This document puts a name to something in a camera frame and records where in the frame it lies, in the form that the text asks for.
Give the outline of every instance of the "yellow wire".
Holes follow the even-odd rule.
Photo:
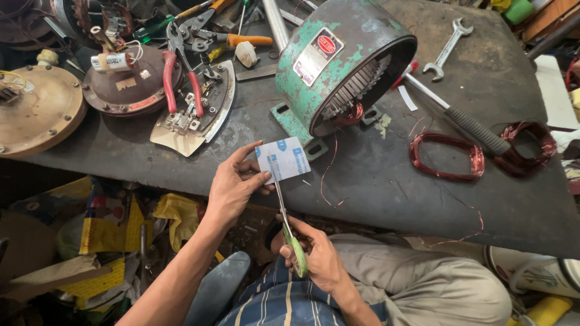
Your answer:
[[[22,77],[21,75],[19,75],[19,74],[17,74],[17,73],[13,73],[13,72],[11,72],[11,71],[5,71],[5,70],[0,70],[0,74],[9,74],[9,75],[14,75],[14,76],[16,76],[16,77],[18,77],[18,78],[22,79],[22,81],[24,82],[24,84],[23,84],[23,85],[22,85],[22,84],[15,83],[15,82],[7,82],[7,83],[10,83],[10,84],[21,85],[21,88],[19,88],[19,89],[17,89],[17,90],[21,90],[21,89],[24,89],[24,88],[26,87],[27,81],[26,81],[26,79],[24,79],[24,77]]]

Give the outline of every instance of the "black chair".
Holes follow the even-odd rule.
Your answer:
[[[252,259],[243,252],[232,253],[203,280],[189,307],[184,326],[214,326],[233,306],[238,288],[250,271]]]

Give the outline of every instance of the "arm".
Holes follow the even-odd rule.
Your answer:
[[[262,141],[238,149],[213,178],[206,214],[191,239],[117,325],[182,325],[205,272],[226,232],[235,225],[250,195],[268,195],[270,172],[244,160]],[[257,174],[244,174],[249,171]]]
[[[348,326],[381,325],[379,318],[362,299],[342,260],[327,235],[305,222],[288,217],[288,224],[306,238],[308,253],[305,254],[308,273],[312,282],[321,290],[330,294],[336,301]],[[296,255],[289,245],[280,248],[280,254],[286,259],[286,267],[291,268]]]

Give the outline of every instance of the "white bucket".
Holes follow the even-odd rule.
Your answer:
[[[494,274],[515,293],[530,289],[580,299],[580,260],[492,246],[485,248],[484,257]]]

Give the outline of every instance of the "scissor blade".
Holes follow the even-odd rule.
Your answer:
[[[280,191],[280,183],[278,182],[278,176],[276,175],[276,170],[274,169],[274,158],[272,157],[272,153],[270,152],[270,149],[267,148],[268,151],[268,157],[270,159],[270,163],[272,164],[272,175],[274,176],[274,183],[276,184],[276,192],[278,193],[278,200],[280,202],[280,212],[282,213],[282,217],[284,217],[284,224],[286,225],[286,228],[288,229],[288,233],[290,234],[291,238],[294,238],[294,235],[292,235],[292,232],[290,231],[290,224],[288,224],[288,217],[286,215],[286,207],[284,207],[284,200],[282,199],[282,191]]]

